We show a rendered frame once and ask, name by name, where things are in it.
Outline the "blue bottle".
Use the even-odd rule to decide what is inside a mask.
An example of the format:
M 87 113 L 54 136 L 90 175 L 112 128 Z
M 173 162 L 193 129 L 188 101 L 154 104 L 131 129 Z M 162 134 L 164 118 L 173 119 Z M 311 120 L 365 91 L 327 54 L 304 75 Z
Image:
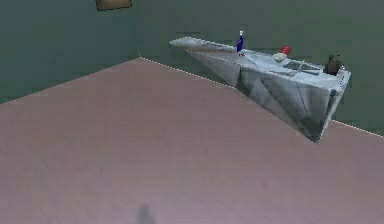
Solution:
M 239 31 L 239 40 L 237 41 L 237 47 L 236 47 L 236 50 L 237 50 L 237 53 L 238 53 L 239 56 L 244 56 L 244 53 L 242 52 L 242 50 L 243 50 L 243 44 L 244 44 L 243 33 L 244 33 L 243 30 L 240 30 L 240 31 Z

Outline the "grey marble kitchen counter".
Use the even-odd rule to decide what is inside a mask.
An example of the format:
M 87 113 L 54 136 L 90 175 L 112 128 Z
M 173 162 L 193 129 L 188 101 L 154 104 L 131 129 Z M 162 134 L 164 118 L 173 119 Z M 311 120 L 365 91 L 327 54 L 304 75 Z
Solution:
M 336 111 L 351 72 L 341 66 L 337 75 L 323 72 L 324 66 L 287 58 L 276 62 L 263 52 L 194 37 L 181 37 L 171 45 L 188 52 L 258 105 L 318 143 Z

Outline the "brown framed picture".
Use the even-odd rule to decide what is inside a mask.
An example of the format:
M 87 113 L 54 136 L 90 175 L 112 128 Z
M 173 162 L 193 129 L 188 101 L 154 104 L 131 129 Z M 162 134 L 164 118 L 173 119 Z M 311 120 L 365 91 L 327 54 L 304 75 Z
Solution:
M 99 11 L 129 8 L 132 6 L 131 0 L 95 0 Z

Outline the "dark brown kettle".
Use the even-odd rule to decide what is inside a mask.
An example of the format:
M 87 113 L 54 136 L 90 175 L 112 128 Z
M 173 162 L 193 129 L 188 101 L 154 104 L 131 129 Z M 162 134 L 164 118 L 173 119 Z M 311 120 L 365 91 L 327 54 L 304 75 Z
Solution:
M 326 63 L 323 72 L 329 75 L 336 76 L 342 66 L 342 62 L 338 59 L 337 55 L 330 54 L 328 62 Z

